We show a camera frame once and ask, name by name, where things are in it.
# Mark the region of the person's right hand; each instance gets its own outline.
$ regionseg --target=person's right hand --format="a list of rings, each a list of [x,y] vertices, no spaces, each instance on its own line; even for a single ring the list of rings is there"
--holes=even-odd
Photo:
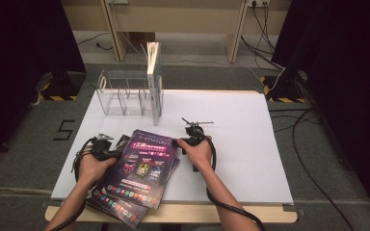
[[[178,139],[178,145],[183,148],[192,164],[202,171],[211,167],[212,149],[207,140],[203,140],[197,146],[191,146],[184,140]]]

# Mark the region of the hand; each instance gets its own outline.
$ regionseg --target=hand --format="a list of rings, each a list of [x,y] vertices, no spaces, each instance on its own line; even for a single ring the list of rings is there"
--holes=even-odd
[[[107,168],[115,164],[116,161],[116,158],[110,158],[100,162],[92,154],[83,155],[80,161],[78,181],[84,181],[89,185],[94,184],[104,175]]]
[[[197,146],[191,146],[181,139],[178,139],[177,142],[185,150],[189,160],[199,171],[207,167],[211,168],[212,149],[207,140],[203,140]]]

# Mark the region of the desk organizer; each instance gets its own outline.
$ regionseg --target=desk organizer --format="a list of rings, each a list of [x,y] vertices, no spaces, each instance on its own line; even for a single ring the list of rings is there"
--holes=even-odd
[[[146,71],[103,70],[96,92],[107,116],[151,115]]]

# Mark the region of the white book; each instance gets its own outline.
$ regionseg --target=white book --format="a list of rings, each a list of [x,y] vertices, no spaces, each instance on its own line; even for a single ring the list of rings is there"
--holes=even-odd
[[[154,125],[158,125],[159,117],[162,114],[163,88],[161,76],[161,44],[159,42],[147,43],[148,69],[146,72],[151,98],[151,109]]]

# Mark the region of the forearm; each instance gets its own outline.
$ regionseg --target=forearm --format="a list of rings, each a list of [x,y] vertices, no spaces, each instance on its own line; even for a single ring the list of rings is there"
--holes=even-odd
[[[212,196],[224,204],[243,210],[242,205],[237,201],[233,194],[228,190],[222,180],[218,177],[211,167],[205,167],[200,171],[206,186]],[[218,215],[224,230],[259,230],[255,222],[239,215],[233,211],[217,206]]]
[[[59,211],[53,217],[52,220],[47,224],[44,230],[51,230],[58,225],[62,224],[73,215],[75,215],[78,210],[81,208],[83,203],[85,203],[88,190],[91,188],[90,182],[80,181],[74,186],[71,193],[68,195],[66,200],[63,202]],[[72,230],[74,227],[72,222],[70,225],[65,227],[63,230]]]

